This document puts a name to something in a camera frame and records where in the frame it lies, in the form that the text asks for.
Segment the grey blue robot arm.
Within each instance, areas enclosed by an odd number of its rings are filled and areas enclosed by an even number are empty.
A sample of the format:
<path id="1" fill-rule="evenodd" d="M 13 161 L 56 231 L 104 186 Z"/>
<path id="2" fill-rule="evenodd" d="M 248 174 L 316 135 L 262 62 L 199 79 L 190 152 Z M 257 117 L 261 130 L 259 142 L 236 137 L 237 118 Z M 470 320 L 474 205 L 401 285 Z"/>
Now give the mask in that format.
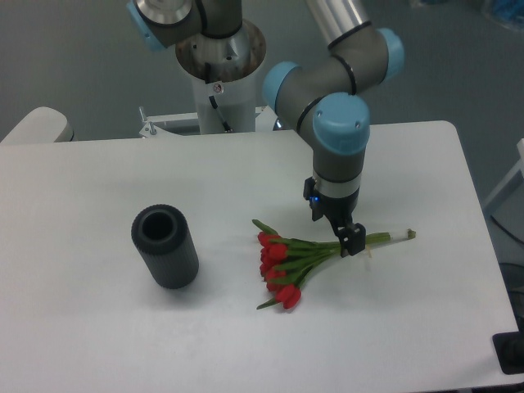
<path id="1" fill-rule="evenodd" d="M 267 106 L 311 147 L 313 174 L 304 197 L 313 219 L 326 218 L 341 254 L 364 248 L 365 229 L 352 219 L 370 135 L 362 91 L 397 75 L 404 47 L 390 29 L 375 28 L 359 1 L 310 1 L 328 58 L 307 70 L 294 62 L 265 76 Z M 255 128 L 254 75 L 266 55 L 261 31 L 239 1 L 131 1 L 132 21 L 153 51 L 173 48 L 190 77 L 201 133 Z"/>

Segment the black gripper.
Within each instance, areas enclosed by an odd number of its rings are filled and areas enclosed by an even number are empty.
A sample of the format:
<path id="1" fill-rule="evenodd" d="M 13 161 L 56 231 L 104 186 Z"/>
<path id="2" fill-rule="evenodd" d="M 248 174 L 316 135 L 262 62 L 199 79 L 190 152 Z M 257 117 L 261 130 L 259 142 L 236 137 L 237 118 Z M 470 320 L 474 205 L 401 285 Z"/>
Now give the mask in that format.
<path id="1" fill-rule="evenodd" d="M 315 180 L 309 177 L 304 182 L 303 197 L 309 201 L 312 220 L 325 217 L 337 234 L 341 245 L 341 257 L 354 256 L 364 250 L 366 229 L 355 223 L 352 217 L 357 205 L 359 191 L 342 198 L 331 198 L 314 190 Z"/>

